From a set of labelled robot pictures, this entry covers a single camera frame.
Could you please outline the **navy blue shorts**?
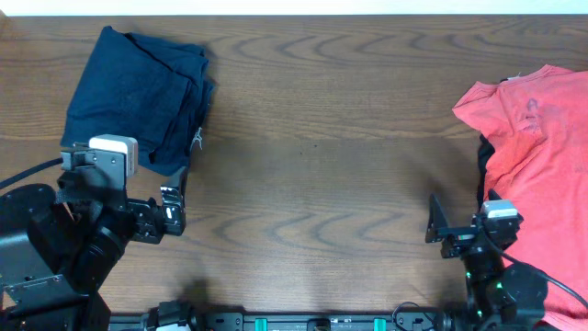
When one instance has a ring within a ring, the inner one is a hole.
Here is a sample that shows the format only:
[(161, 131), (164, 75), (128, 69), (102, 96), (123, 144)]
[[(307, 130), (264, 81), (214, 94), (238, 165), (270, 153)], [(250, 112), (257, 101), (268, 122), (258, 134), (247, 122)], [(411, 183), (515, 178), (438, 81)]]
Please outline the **navy blue shorts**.
[(145, 162), (164, 139), (192, 84), (202, 86), (203, 47), (102, 29), (67, 109), (61, 144), (100, 134), (135, 138)]

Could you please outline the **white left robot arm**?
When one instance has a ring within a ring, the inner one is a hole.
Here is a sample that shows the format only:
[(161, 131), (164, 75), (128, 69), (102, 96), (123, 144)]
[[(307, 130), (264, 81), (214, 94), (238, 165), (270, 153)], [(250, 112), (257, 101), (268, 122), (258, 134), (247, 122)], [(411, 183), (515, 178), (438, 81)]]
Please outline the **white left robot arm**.
[(130, 200), (123, 188), (59, 191), (26, 185), (1, 198), (1, 291), (13, 306), (4, 330), (158, 330), (189, 325), (189, 309), (163, 302), (142, 315), (113, 315), (99, 289), (131, 241), (157, 245), (186, 226), (177, 192)]

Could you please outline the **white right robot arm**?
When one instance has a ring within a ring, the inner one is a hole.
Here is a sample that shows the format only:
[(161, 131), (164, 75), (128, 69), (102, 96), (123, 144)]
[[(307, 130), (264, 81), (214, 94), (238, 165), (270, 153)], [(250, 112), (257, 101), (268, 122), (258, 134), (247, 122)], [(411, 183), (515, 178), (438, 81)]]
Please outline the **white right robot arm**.
[(506, 265), (505, 248), (517, 238), (522, 216), (495, 192), (468, 226), (451, 227), (436, 196), (429, 199), (425, 241), (465, 269), (465, 303), (445, 308), (403, 302), (382, 314), (198, 314), (185, 302), (165, 302), (147, 330), (208, 331), (447, 331), (531, 330), (545, 315), (548, 281), (522, 262)]

